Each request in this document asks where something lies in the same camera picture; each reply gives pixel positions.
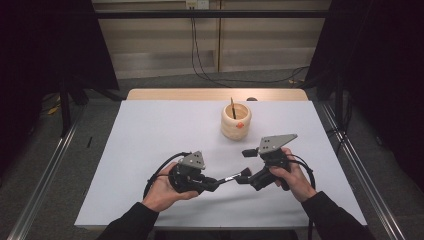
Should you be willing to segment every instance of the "white table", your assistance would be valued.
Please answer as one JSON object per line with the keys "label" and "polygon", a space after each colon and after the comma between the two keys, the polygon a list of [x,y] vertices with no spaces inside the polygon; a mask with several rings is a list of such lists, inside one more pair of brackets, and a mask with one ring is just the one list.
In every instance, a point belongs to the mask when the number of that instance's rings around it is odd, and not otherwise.
{"label": "white table", "polygon": [[[141,200],[147,179],[175,153],[202,151],[207,166],[202,173],[216,179],[245,167],[256,173],[263,167],[262,160],[245,159],[241,151],[259,146],[261,137],[291,133],[298,138],[287,147],[314,170],[317,190],[326,192],[366,225],[312,102],[244,102],[253,117],[249,135],[239,142],[220,132],[220,112],[228,103],[229,99],[123,102],[75,225],[102,229],[119,218]],[[233,181],[213,193],[175,203],[159,215],[155,227],[292,229],[307,224],[306,214],[290,192],[274,185],[257,192]]]}

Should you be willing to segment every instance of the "wooden container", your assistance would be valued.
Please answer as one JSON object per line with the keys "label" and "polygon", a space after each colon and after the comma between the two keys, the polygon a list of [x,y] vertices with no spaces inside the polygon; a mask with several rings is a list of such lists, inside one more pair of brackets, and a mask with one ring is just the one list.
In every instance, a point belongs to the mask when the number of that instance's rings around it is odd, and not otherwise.
{"label": "wooden container", "polygon": [[234,103],[236,119],[234,119],[231,104],[224,107],[221,114],[221,132],[231,140],[241,140],[247,136],[252,119],[252,112],[249,107]]}

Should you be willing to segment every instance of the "wall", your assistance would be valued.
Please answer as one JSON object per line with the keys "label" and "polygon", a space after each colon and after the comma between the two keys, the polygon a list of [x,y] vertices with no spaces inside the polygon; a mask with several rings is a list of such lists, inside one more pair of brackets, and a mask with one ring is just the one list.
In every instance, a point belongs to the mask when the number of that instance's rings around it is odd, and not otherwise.
{"label": "wall", "polygon": [[[210,0],[210,9],[326,10],[331,1]],[[93,0],[96,10],[182,10],[185,1]],[[193,73],[190,19],[99,20],[118,79]],[[195,19],[206,72],[309,65],[323,19]]]}

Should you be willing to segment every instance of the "black cable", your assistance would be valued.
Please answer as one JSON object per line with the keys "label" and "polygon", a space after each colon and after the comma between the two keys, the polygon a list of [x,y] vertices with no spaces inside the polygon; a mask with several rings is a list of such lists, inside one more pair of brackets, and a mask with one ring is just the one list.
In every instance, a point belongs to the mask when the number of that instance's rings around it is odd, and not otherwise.
{"label": "black cable", "polygon": [[[299,70],[303,70],[303,69],[307,69],[309,68],[309,66],[303,66],[303,67],[298,67],[295,68],[293,71],[299,71]],[[253,81],[253,80],[239,80],[239,79],[226,79],[226,78],[220,78],[220,79],[215,79],[214,81],[225,81],[225,82],[246,82],[246,83],[277,83],[277,82],[284,82],[284,81],[288,81],[292,78],[294,78],[297,74],[301,73],[302,71],[296,72],[295,74],[292,74],[286,78],[283,79],[277,79],[277,80],[272,80],[272,81]]]}
{"label": "black cable", "polygon": [[166,160],[159,168],[158,170],[156,170],[156,172],[150,177],[149,180],[147,180],[147,185],[144,188],[144,193],[143,193],[143,198],[145,198],[147,196],[147,193],[149,192],[150,188],[152,187],[153,183],[155,182],[156,178],[158,177],[159,172],[169,163],[171,162],[174,158],[177,157],[186,157],[188,155],[190,155],[191,153],[186,153],[186,152],[181,152],[181,153],[177,153],[174,156],[170,157],[168,160]]}
{"label": "black cable", "polygon": [[[316,185],[315,185],[315,177],[314,174],[312,173],[313,170],[308,166],[308,164],[305,162],[305,160],[303,160],[301,157],[296,156],[294,154],[289,154],[287,156],[292,156],[295,158],[300,159],[302,162],[300,161],[296,161],[296,160],[288,160],[288,162],[292,162],[292,163],[297,163],[299,165],[301,165],[303,168],[305,168],[306,172],[308,173],[309,176],[309,181],[311,182],[311,186],[313,189],[316,189]],[[314,222],[309,219],[309,223],[308,223],[308,240],[312,240],[312,230],[314,227]]]}
{"label": "black cable", "polygon": [[[200,69],[202,70],[202,72],[203,72],[203,74],[205,75],[205,77],[204,76],[202,76],[202,75],[200,75],[198,72],[197,72],[197,70],[196,70],[196,67],[194,66],[194,49],[196,48],[196,53],[197,53],[197,60],[198,60],[198,62],[199,62],[199,65],[200,65]],[[213,82],[213,83],[215,83],[215,84],[217,84],[217,85],[220,85],[220,86],[223,86],[223,87],[226,87],[226,88],[230,88],[230,86],[227,86],[227,85],[225,85],[225,84],[222,84],[222,83],[218,83],[218,82],[216,82],[216,81],[214,81],[214,80],[212,80],[206,73],[205,73],[205,71],[203,70],[203,66],[202,66],[202,61],[200,60],[200,55],[199,55],[199,46],[198,46],[198,44],[197,44],[197,29],[196,29],[196,20],[194,19],[194,18],[191,18],[191,65],[193,66],[193,70],[194,70],[194,72],[195,72],[195,74],[198,76],[198,77],[200,77],[200,78],[202,78],[202,79],[204,79],[204,80],[208,80],[208,81],[210,81],[210,82]]]}
{"label": "black cable", "polygon": [[[222,83],[219,83],[218,81],[224,81],[224,82],[247,82],[247,83],[265,83],[265,84],[267,84],[267,83],[284,82],[284,81],[290,80],[290,79],[292,79],[292,78],[294,79],[294,77],[295,77],[296,75],[298,75],[299,73],[301,73],[301,72],[302,72],[302,70],[309,68],[309,66],[303,66],[303,67],[295,68],[295,69],[293,69],[293,71],[292,71],[292,75],[291,75],[291,76],[289,76],[289,77],[287,77],[287,78],[283,78],[283,79],[273,80],[273,81],[249,81],[249,80],[226,79],[226,78],[212,79],[212,78],[210,78],[210,77],[209,77],[209,75],[208,75],[208,74],[206,74],[206,72],[204,71],[204,69],[203,69],[203,65],[202,65],[202,61],[200,60],[200,55],[199,55],[199,46],[198,46],[198,43],[197,43],[197,28],[196,28],[196,20],[195,20],[194,18],[191,18],[191,33],[192,33],[191,64],[192,64],[192,67],[193,67],[193,70],[194,70],[195,74],[196,74],[198,77],[200,77],[200,78],[202,78],[202,79],[204,79],[204,80],[208,80],[208,81],[210,81],[210,82],[213,82],[213,83],[215,83],[215,84],[221,85],[221,86],[223,86],[223,87],[231,88],[230,86],[225,85],[225,84],[222,84]],[[196,67],[195,67],[195,65],[194,65],[194,49],[195,49],[195,48],[196,48],[196,54],[197,54],[197,59],[198,59],[199,65],[200,65],[200,69],[202,70],[202,73],[203,73],[203,75],[204,75],[204,76],[200,75],[200,74],[197,72]]]}

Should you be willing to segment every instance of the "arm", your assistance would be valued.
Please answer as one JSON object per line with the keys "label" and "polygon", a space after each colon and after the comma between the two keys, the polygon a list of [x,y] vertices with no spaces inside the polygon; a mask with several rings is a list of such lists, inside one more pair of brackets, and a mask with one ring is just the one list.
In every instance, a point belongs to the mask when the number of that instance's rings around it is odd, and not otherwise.
{"label": "arm", "polygon": [[[289,159],[294,160],[290,149],[282,148],[282,151]],[[323,240],[374,239],[368,229],[343,208],[338,207],[325,193],[317,193],[298,164],[290,163],[290,168],[291,172],[279,167],[271,167],[269,170],[275,176],[286,180],[294,197],[301,202]]]}
{"label": "arm", "polygon": [[327,239],[374,239],[369,230],[352,215],[337,206],[324,192],[302,202],[302,207],[315,223],[318,234]]}
{"label": "arm", "polygon": [[97,238],[98,240],[146,239],[162,212],[178,200],[197,197],[196,191],[177,193],[168,180],[168,173],[176,163],[171,163],[159,172],[147,196],[132,206],[121,218],[111,222]]}

